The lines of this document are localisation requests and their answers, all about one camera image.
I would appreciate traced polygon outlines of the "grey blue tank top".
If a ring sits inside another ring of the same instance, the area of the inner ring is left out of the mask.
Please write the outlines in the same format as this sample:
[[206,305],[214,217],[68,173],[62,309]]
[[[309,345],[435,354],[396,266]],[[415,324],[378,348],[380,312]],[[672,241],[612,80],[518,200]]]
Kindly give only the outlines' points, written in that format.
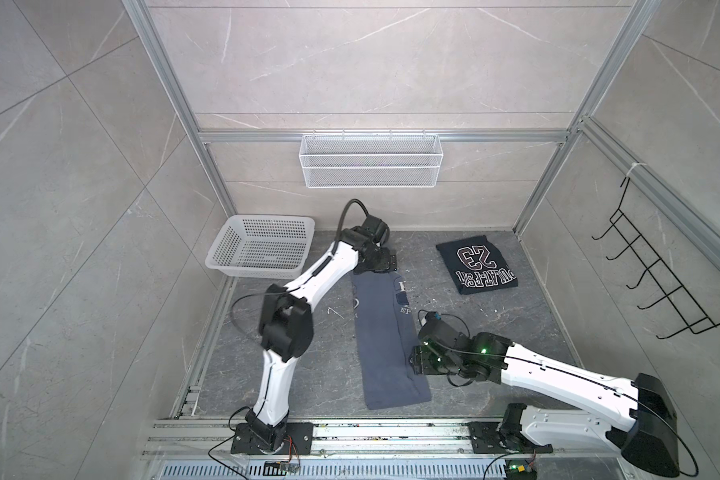
[[382,410],[429,402],[429,383],[410,363],[418,338],[403,277],[395,272],[365,272],[352,275],[351,280],[367,408]]

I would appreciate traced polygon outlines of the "navy tank top red trim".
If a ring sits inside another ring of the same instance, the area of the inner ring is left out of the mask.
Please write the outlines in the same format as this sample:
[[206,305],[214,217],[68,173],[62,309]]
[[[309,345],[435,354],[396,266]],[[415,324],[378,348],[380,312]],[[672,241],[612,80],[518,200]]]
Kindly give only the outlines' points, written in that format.
[[501,251],[485,235],[436,245],[460,295],[473,295],[519,285]]

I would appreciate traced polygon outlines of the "white plastic laundry basket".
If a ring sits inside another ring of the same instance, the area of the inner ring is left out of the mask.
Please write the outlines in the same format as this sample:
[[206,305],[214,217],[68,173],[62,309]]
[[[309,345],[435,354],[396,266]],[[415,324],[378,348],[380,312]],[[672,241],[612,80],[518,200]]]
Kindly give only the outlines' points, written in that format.
[[292,280],[302,273],[314,230],[309,217],[234,215],[218,232],[205,265],[232,278]]

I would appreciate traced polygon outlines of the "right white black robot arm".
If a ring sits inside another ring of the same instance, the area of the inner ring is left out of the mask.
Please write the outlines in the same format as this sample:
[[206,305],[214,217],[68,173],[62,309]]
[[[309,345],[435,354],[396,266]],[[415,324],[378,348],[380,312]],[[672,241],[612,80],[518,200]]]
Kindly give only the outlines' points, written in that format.
[[418,320],[418,345],[410,361],[417,374],[492,382],[530,390],[566,404],[564,410],[507,406],[494,432],[487,423],[468,425],[473,449],[512,454],[615,452],[632,466],[665,478],[681,474],[677,413],[658,378],[634,379],[580,369],[538,354],[506,337],[457,331],[443,315]]

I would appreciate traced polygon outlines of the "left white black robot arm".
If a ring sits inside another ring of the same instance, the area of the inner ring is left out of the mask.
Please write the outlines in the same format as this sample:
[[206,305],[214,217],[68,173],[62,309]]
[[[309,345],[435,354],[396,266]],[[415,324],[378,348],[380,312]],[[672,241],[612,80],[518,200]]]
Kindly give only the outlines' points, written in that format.
[[299,358],[314,338],[313,310],[350,272],[396,269],[396,256],[386,246],[389,233],[384,221],[368,215],[361,225],[340,230],[328,250],[299,277],[264,292],[258,325],[263,372],[258,397],[245,416],[263,452],[278,451],[286,439],[291,383]]

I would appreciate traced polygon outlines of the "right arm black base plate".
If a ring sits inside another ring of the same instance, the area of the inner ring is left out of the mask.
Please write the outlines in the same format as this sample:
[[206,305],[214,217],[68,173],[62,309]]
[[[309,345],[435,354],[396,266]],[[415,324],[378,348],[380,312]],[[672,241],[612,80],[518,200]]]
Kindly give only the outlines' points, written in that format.
[[532,441],[520,426],[500,422],[468,422],[468,436],[475,454],[551,454],[551,444]]

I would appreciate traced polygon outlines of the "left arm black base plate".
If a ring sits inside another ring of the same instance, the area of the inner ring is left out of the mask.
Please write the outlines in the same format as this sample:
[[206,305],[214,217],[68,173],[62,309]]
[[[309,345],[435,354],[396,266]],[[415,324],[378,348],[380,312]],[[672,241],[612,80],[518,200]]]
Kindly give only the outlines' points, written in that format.
[[313,423],[287,422],[275,427],[240,423],[235,428],[230,452],[248,455],[307,455],[311,452]]

